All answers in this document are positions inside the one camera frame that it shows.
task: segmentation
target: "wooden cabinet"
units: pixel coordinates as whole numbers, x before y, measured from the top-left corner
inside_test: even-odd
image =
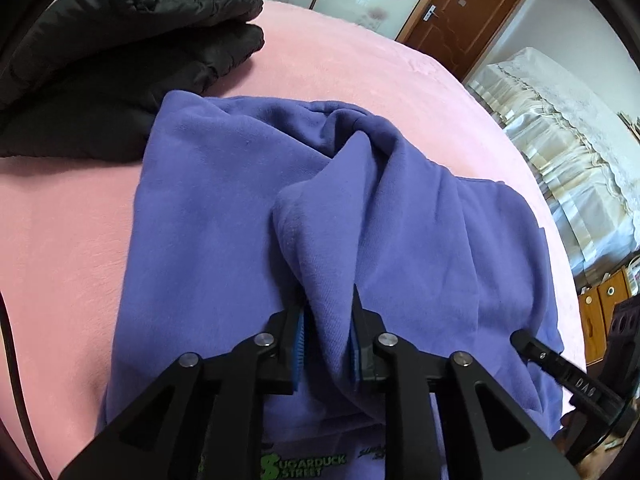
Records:
[[[604,326],[608,334],[614,307],[629,297],[629,287],[626,282],[625,269],[619,270],[608,280],[598,285],[598,295],[604,315]]]
[[[584,353],[588,365],[597,363],[604,357],[613,309],[629,296],[624,267],[608,280],[578,296],[580,321],[584,333]]]
[[[607,349],[607,334],[598,290],[593,287],[578,298],[587,364],[600,361]]]

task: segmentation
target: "pink blanket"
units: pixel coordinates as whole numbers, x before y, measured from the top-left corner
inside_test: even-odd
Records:
[[[256,22],[264,49],[209,93],[353,102],[389,118],[454,174],[505,181],[546,229],[564,355],[584,366],[577,297],[551,214],[524,160],[463,87],[433,59],[309,10],[266,2]],[[0,160],[0,289],[54,477],[94,434],[139,174],[139,165]],[[2,363],[0,418],[30,457]]]

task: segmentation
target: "black cable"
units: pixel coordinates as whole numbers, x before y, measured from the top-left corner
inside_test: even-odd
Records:
[[[15,409],[18,412],[22,432],[29,446],[29,451],[33,456],[33,460],[38,467],[40,476],[43,480],[53,480],[47,465],[44,462],[40,448],[33,434],[33,428],[27,413],[27,405],[24,402],[24,394],[22,393],[22,384],[20,384],[20,372],[18,371],[18,359],[15,356],[14,335],[11,331],[9,323],[9,313],[7,312],[2,291],[0,291],[0,329],[2,331],[2,340],[4,340],[4,352],[6,353],[6,365],[9,368],[9,380],[11,381],[11,390],[14,393]]]

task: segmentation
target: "black jacket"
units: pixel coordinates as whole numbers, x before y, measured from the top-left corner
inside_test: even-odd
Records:
[[[0,156],[139,160],[164,95],[264,44],[262,0],[57,0],[0,75]]]

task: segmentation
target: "wooden door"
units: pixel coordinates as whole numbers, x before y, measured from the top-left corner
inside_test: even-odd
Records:
[[[437,59],[462,80],[518,1],[430,0],[404,44]]]

